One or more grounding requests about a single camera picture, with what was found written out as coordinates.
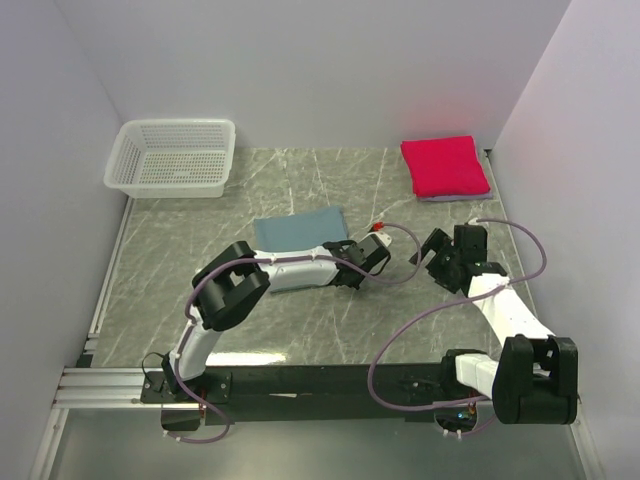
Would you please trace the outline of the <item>blue-grey t shirt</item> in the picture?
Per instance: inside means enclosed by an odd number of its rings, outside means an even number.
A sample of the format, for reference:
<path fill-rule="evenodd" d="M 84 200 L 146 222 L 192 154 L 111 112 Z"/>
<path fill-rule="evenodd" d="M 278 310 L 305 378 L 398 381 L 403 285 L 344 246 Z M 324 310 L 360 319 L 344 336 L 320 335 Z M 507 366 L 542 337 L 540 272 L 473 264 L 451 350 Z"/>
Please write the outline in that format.
<path fill-rule="evenodd" d="M 348 239 L 342 210 L 338 206 L 282 217 L 259 218 L 253 223 L 257 249 L 269 253 L 305 254 L 327 242 Z M 324 287 L 331 282 L 328 273 L 319 270 L 308 273 L 297 264 L 278 267 L 271 280 L 271 294 L 308 288 Z"/>

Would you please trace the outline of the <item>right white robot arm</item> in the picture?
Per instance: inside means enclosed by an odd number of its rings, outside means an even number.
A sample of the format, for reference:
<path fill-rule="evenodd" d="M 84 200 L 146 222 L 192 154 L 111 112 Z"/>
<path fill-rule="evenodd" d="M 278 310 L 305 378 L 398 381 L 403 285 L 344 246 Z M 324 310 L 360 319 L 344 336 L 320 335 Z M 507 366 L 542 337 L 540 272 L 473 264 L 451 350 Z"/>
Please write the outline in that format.
<path fill-rule="evenodd" d="M 498 360 L 452 349 L 441 360 L 439 391 L 449 399 L 477 392 L 504 424 L 571 424 L 577 416 L 578 349 L 545 327 L 515 291 L 514 279 L 488 259 L 488 232 L 478 223 L 436 228 L 421 247 L 426 270 L 482 313 L 501 345 Z"/>

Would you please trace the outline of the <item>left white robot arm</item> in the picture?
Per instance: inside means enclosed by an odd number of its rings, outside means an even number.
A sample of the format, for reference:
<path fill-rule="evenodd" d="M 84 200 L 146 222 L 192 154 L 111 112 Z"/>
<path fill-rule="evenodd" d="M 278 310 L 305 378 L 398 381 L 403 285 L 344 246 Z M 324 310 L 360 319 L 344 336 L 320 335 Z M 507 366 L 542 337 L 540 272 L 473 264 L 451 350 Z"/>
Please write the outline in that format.
<path fill-rule="evenodd" d="M 367 274 L 391 258 L 391 237 L 369 233 L 361 241 L 326 242 L 310 250 L 263 252 L 231 244 L 192 279 L 187 326 L 162 360 L 164 389 L 186 402 L 208 387 L 206 360 L 221 334 L 243 322 L 268 292 L 314 287 L 357 289 Z"/>

